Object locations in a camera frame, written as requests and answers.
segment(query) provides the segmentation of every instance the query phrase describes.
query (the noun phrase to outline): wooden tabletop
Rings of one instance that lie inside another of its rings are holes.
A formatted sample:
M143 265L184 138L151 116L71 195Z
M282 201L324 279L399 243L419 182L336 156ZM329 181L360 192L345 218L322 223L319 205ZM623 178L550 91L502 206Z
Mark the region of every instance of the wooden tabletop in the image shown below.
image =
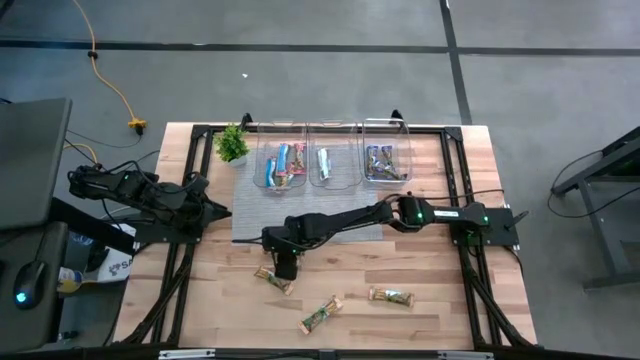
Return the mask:
M193 123L169 123L156 173L161 181L180 183ZM473 189L501 188L485 126L463 126ZM255 135L248 135L255 147ZM447 196L440 142L432 135L411 135L413 180L403 191L419 196ZM196 164L200 164L202 149ZM232 207L234 169L213 156L207 195ZM500 192L480 194L487 207L503 205ZM445 201L430 201L448 205ZM309 251L293 293L253 276L272 266L260 246L231 246L231 219L211 224L196 248L180 338L181 347L471 349L471 334L457 250L446 225L429 225L415 234L383 227L384 241L327 244ZM129 335L158 297L168 245L154 244L137 255L122 302L115 340ZM535 333L518 263L503 248L488 247L487 262L495 300L528 340ZM409 309L370 302L376 285L415 294ZM297 324L331 295L342 310L304 335ZM477 300L483 334L489 338L486 310ZM165 321L170 329L175 296Z

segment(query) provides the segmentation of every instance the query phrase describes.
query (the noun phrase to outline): black wire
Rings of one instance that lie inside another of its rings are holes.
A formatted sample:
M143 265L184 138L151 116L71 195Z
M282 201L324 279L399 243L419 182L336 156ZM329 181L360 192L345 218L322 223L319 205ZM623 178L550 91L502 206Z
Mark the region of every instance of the black wire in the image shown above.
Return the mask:
M591 155L595 155L597 153L601 153L602 150L596 150L596 151L592 151L586 155L582 155L579 158L573 160L572 162L568 163L567 165L565 165L565 167L562 168L562 170L560 170L560 172L558 173L558 176L556 176L556 178L553 180L553 184L551 184L551 189L553 189L554 187L556 187L556 183L558 182L558 179L560 179L560 176L562 176L562 174L569 168L571 167L571 165L577 163L580 160L586 159Z
M504 189L491 189L491 190L480 190L480 191L474 191L471 193L466 193L466 194L460 194L460 195L456 195L456 196L438 196L438 197L424 197L424 196L420 196L420 199L425 199L425 200L447 200L447 199L458 199L461 197L466 197L466 196L471 196L471 195L476 195L476 194L484 194L484 193L489 193L489 192L502 192L504 193Z
M67 142L67 144L71 145L71 147L73 147L74 149L76 149L77 152L79 152L80 154L82 154L82 156L86 157L87 159L89 159L89 161L91 161L94 165L97 165L97 163L87 154L85 154L84 152L82 152L80 149L78 149L77 146L75 146L74 144L71 143L71 141L64 139L64 141Z
M144 156L140 157L138 160L136 160L136 162L140 162L140 161L142 161L142 160L144 160L144 159L148 158L149 156L151 156L151 155L153 155L153 154L155 154L155 153L159 153L159 152L160 152L160 150L153 150L152 152L150 152L150 153L148 153L148 154L146 154L146 155L144 155Z
M236 244L260 244L259 242L256 242L256 240L260 239L262 239L262 236L255 237L253 239L233 239L231 242Z
M153 154L155 154L155 153L159 153L159 152L160 152L160 150L153 150L152 152L150 152L150 153L148 153L148 154L146 154L146 155L144 155L144 156L140 157L138 160L136 160L136 162L137 162L137 163L139 163L140 161L142 161L142 160L144 160L144 159L148 158L149 156L151 156L151 155L153 155ZM124 169L125 169L125 170L127 170L127 169L129 169L132 165L133 165L133 164L129 164L129 166L127 166L127 167L126 167L126 168L124 168Z
M77 132L67 129L68 132L72 133L73 135L79 136L83 139L92 141L96 144L100 144L100 145L104 145L104 146L108 146L108 147L112 147L112 148L116 148L116 149L126 149L126 148L130 148L130 147L134 147L136 145L138 145L140 143L140 141L142 140L142 136L138 136L138 140L136 142L134 142L133 144L129 144L129 145L112 145L112 144L107 144L105 142L102 142L100 140L96 140L96 139L92 139L88 136L82 135L82 134L78 134Z
M553 197L553 194L549 194L549 198L547 199L547 207L549 208L549 210L552 213L554 213L555 215L560 216L562 218L565 218L565 219L579 219L579 218L583 218L583 217L586 217L586 216L589 216L589 215L593 215L593 214L597 213L598 211L606 208L607 206L613 204L614 202L616 202L616 201L622 199L623 197L631 194L632 192L635 192L635 191L638 191L638 190L640 190L640 186L638 186L637 188L633 188L633 189L631 189L631 190L629 190L629 191L627 191L627 192L615 197L613 200L607 201L604 205L600 206L599 208L597 208L597 209L595 209L593 211L589 211L586 214L566 215L566 214L561 214L561 213L555 211L554 209L551 208L551 198Z
M103 221L106 222L107 224L115 224L111 219L104 219ZM119 223L125 223L125 224L153 224L155 222L152 219L127 219L127 218L118 218L118 219L115 219L115 221Z
M588 213L585 213L585 214L580 214L580 215L567 215L567 214L561 214L561 213L557 212L556 210L554 210L554 209L551 207L551 198L552 198L552 197L553 197L553 195L554 195L554 194L553 194L553 188L555 188L555 187L556 187L556 183L558 182L558 179L560 179L560 176L562 176L562 174L563 174L563 173L564 173L564 172L565 172L565 171L566 171L566 170L567 170L571 165L573 165L573 164L577 163L577 162L578 162L578 161L580 161L580 160L586 159L586 158L588 158L588 157L589 157L589 156L591 156L591 155L595 155L595 154L598 154L598 153L602 153L602 150L596 150L596 151L592 151L592 152L590 152L590 153L588 153L588 154L586 154L586 155L582 155L581 157L579 157L579 158L577 158L577 159L573 160L572 162L568 163L567 165L565 165L565 167L564 167L564 168L562 168L562 170L560 170L560 172L558 173L558 175L556 176L556 178L553 180L553 183L551 184L551 190L550 190L550 193L549 193L549 197L547 198L547 208L549 209L549 211L551 211L553 214L555 214L555 215L557 215L557 216L559 216L559 217L565 218L565 219L580 219L580 218L583 218L583 217L587 217L587 216L589 216L589 215L593 215L593 214L597 213L598 211L600 211L600 210L602 210L602 209L606 208L607 206L609 206L609 205L613 204L614 202L616 202L616 201L618 201L618 200L622 199L623 197L625 197L625 196L627 196L627 195L629 195L629 194L631 194L631 193L633 193L633 192L635 192L635 191L640 190L640 186L639 186L639 187L636 187L636 188L633 188L633 189L631 189L631 190L629 190L629 191L627 191L627 192L625 192L625 193L623 193L623 194L621 194L621 195L618 195L617 197L615 197L615 198L613 198L612 200L610 200L610 201L606 202L604 205L602 205L602 206L598 207L597 209L595 209L595 210L593 210L593 211L590 211L590 212L588 212Z
M113 221L114 224L116 224L118 226L118 229L120 229L120 231L122 230L122 227L120 227L120 224L118 224L116 222L116 219L113 218L113 216L111 216L111 214L109 213L109 209L107 209L107 203L104 202L104 199L100 199L100 201L102 201L102 208L104 209L104 212L107 214L107 216L109 217L109 219L111 219L111 221Z
M38 249L36 250L36 256L34 260L38 260L40 258L40 251L42 250L42 244L44 243L44 238L47 235L47 225L42 229L42 236L40 236L40 243L38 243Z
M196 183L196 181L197 181L197 178L196 178L196 177L194 177L194 178L191 180L191 182L189 182L187 185L185 185L184 187L182 187L180 190L177 190L177 191L167 191L167 190L165 190L165 189L161 188L160 186L158 186L158 184L156 184L156 183L154 183L153 181L151 181L151 179L149 179L149 178L147 177L147 175L145 175L144 171L142 171L142 169L140 168L140 165L138 165L138 162L137 162L137 161L133 161L133 160L125 161L125 162L123 162L122 164L120 164L120 165L118 165L118 166L116 166L116 167L114 167L114 168L112 168L112 169L106 170L105 172L108 174L108 173L111 173L111 172L113 172L113 171L115 171L115 170L118 170L118 169L120 169L120 168L122 168L122 167L125 167L125 166L127 166L127 165L130 165L130 164L133 164L133 166L135 166L135 167L136 167L136 170L140 173L140 175L142 176L142 179L143 179L144 181L146 181L149 185L151 185L154 189L156 189L157 191L159 191L159 192L161 192L161 193L165 193L165 194L178 194L178 193L181 193L181 192L183 192L183 191L187 191L187 190L189 190L189 188L191 188L191 187ZM187 174L187 178L188 178L189 176L193 175L193 174L196 174L196 173L197 173L196 171L193 171L193 172L188 173L188 174Z
M509 246L504 246L504 248L510 252L511 254L513 254L513 257L516 258L516 260L518 261L518 265L520 266L520 274L522 274L522 276L524 276L524 268L522 267L522 261L520 260L520 256L518 256L518 254L515 252L515 250L513 250L511 247Z

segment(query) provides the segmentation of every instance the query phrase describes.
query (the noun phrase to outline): floor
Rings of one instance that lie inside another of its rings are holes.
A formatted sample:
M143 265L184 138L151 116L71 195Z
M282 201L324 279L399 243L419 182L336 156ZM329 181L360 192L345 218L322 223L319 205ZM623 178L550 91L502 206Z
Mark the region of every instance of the floor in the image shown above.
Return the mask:
M516 211L530 211L518 231L540 344L640 357L634 335L640 286L585 293L581 283L604 274L590 224L546 209L550 183L564 164L638 126L640 2L443 1L451 28L439 0L80 1L100 41L345 45L324 52L286 46L102 50L101 71L149 121L136 147L94 145L102 163L158 149L169 121L239 121L245 112L257 119L362 119L387 117L398 108L410 123L488 125L507 200ZM85 41L88 34L72 1L21 0L0 20L0 40L6 37ZM460 47L631 49L618 53L632 56L614 56L617 50L611 56L425 50L446 50L454 37ZM74 101L71 129L112 144L135 141L126 110L94 78L86 50L0 48L0 97L63 96ZM144 167L153 170L155 160L145 160ZM65 153L56 195L101 216L99 203L67 193L62 174L83 162L79 154ZM583 212L573 195L555 206ZM121 293L122 287L87 295L65 309L63 327L82 331L68 345L101 344Z

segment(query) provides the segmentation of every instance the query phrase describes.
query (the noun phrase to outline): potted plant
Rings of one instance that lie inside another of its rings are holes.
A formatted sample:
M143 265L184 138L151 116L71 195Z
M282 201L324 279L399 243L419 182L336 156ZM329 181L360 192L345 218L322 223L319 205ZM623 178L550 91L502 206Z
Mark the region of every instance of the potted plant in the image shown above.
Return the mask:
M245 132L239 126L229 124L221 136L214 138L214 142L218 146L216 153L220 155L223 161L228 162L233 167L247 163L249 148L243 139L244 134Z

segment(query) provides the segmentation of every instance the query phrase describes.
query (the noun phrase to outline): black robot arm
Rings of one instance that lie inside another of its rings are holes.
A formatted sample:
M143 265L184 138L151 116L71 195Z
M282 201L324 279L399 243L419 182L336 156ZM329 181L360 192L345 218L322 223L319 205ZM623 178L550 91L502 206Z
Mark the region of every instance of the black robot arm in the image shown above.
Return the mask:
M139 169L113 172L80 166L67 177L69 191L79 198L109 199L140 210L146 220L136 226L140 242L195 242L209 223L231 216L207 197L209 181L195 172L187 175L185 186L158 183L158 175Z
M335 234L364 226L389 225L399 232L417 232L433 223L457 223L477 230L488 227L485 207L471 203L465 207L432 206L425 199L393 194L372 206L334 215L309 213L289 216L284 226L262 229L262 247L272 253L277 277L295 280L297 256L324 245Z

